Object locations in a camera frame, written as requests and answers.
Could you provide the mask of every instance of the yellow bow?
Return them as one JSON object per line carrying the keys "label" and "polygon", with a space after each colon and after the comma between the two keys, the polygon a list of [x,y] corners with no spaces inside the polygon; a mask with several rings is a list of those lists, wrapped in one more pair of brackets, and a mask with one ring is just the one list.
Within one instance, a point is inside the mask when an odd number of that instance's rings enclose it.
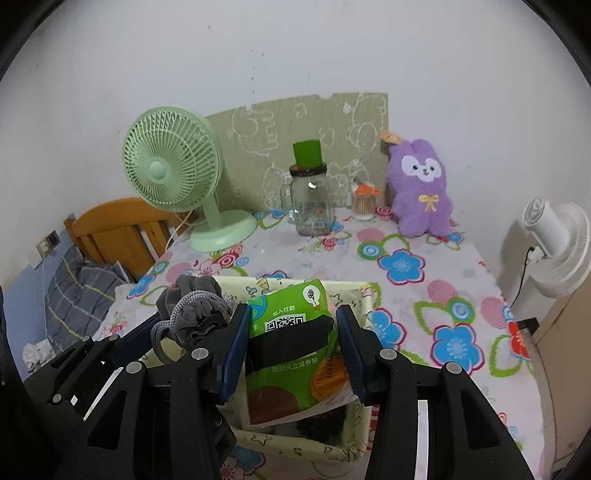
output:
{"label": "yellow bow", "polygon": [[437,209],[435,208],[435,204],[439,201],[439,195],[436,193],[435,195],[425,195],[424,193],[422,195],[418,196],[418,201],[419,202],[423,202],[423,203],[427,203],[425,205],[425,212],[429,209],[431,209],[433,212],[436,212]]}

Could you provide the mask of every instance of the orange label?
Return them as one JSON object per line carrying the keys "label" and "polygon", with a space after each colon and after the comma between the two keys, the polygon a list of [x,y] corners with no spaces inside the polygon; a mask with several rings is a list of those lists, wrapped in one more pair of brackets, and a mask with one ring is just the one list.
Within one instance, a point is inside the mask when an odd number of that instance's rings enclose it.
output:
{"label": "orange label", "polygon": [[320,362],[310,379],[310,391],[316,400],[323,401],[337,394],[346,380],[347,370],[343,357],[340,353],[332,355],[332,351],[328,349],[326,358]]}

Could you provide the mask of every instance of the green desk fan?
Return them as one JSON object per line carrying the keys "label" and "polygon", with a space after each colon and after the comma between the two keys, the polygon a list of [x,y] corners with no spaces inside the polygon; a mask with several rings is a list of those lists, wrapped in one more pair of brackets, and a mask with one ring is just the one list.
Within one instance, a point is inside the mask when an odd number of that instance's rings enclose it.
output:
{"label": "green desk fan", "polygon": [[255,230],[249,213],[217,208],[222,150],[204,117],[172,106],[142,113],[127,133],[123,160],[129,183],[150,205],[168,212],[203,207],[206,219],[191,232],[193,249],[223,250]]}

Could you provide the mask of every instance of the power outlet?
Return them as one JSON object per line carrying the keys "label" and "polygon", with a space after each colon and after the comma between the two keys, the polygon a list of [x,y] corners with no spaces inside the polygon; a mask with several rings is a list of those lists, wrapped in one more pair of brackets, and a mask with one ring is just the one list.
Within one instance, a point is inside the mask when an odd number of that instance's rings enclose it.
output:
{"label": "power outlet", "polygon": [[46,238],[41,240],[36,246],[39,255],[41,255],[41,258],[45,258],[53,250],[53,247],[49,244]]}
{"label": "power outlet", "polygon": [[41,255],[41,258],[45,258],[47,255],[49,255],[59,243],[60,237],[54,230],[36,245],[37,251],[39,252],[39,255]]}

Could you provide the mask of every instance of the gray fabric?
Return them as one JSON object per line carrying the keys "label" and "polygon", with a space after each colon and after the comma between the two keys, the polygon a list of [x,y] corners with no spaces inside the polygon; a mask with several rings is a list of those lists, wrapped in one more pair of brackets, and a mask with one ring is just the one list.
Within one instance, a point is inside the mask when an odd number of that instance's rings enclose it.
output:
{"label": "gray fabric", "polygon": [[57,354],[98,330],[124,283],[119,267],[89,262],[77,247],[66,252],[45,298],[47,339]]}
{"label": "gray fabric", "polygon": [[164,290],[156,301],[161,321],[151,332],[154,352],[165,364],[172,360],[160,345],[164,335],[190,351],[213,329],[227,325],[233,310],[232,299],[222,295],[211,276],[180,275],[176,286]]}

